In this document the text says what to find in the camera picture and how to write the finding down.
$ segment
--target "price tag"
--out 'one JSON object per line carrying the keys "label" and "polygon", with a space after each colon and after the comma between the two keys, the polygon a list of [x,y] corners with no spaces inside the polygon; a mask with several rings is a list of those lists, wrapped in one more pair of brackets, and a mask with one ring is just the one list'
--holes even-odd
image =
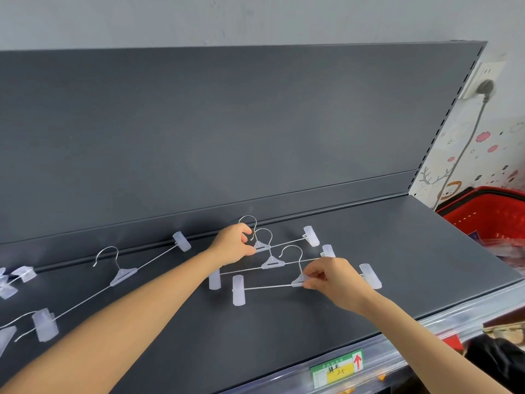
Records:
{"label": "price tag", "polygon": [[310,374],[312,375],[313,386],[319,388],[345,379],[363,368],[363,350],[359,349],[310,368]]}

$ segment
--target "person's right arm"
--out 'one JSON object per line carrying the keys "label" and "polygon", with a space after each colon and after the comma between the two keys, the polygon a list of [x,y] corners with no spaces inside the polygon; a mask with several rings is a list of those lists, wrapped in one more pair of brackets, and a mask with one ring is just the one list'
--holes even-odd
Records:
{"label": "person's right arm", "polygon": [[319,258],[304,270],[306,289],[371,321],[396,347],[432,394],[509,394],[395,303],[380,295],[344,258]]}

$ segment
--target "person's left arm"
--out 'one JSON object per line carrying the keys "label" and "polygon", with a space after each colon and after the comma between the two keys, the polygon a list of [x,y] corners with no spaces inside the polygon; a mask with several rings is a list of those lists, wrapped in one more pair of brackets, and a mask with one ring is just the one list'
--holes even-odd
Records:
{"label": "person's left arm", "polygon": [[106,394],[201,282],[222,265],[255,253],[252,230],[235,224],[208,250],[97,312],[35,359],[0,394]]}

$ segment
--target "power cord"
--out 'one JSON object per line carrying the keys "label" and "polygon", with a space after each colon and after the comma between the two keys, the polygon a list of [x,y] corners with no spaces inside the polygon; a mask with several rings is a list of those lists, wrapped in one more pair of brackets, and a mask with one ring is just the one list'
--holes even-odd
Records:
{"label": "power cord", "polygon": [[439,194],[437,195],[436,203],[434,204],[434,207],[432,208],[433,211],[436,211],[437,206],[439,204],[439,201],[441,200],[441,197],[443,196],[443,191],[448,185],[448,182],[450,180],[450,177],[452,177],[452,174],[456,170],[457,165],[459,164],[459,161],[463,157],[465,151],[469,147],[470,143],[472,142],[472,139],[474,138],[474,134],[476,134],[476,130],[478,129],[479,121],[482,119],[483,111],[485,110],[485,106],[490,101],[490,98],[494,95],[494,81],[493,80],[485,80],[483,81],[478,87],[476,88],[476,92],[478,94],[483,94],[483,103],[482,108],[479,110],[478,119],[476,120],[476,124],[474,125],[474,129],[472,130],[472,133],[470,134],[470,138],[468,139],[465,147],[463,148],[463,151],[459,154],[459,157],[456,160],[456,163],[452,167],[452,170],[450,170],[450,173],[448,174],[447,179],[445,180],[445,183],[443,184],[443,187],[441,188]]}

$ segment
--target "red basket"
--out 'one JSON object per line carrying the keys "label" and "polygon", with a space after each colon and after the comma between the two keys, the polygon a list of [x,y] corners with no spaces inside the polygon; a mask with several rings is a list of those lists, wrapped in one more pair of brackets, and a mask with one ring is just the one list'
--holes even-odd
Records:
{"label": "red basket", "polygon": [[525,193],[480,186],[442,206],[437,213],[465,234],[481,239],[525,239]]}

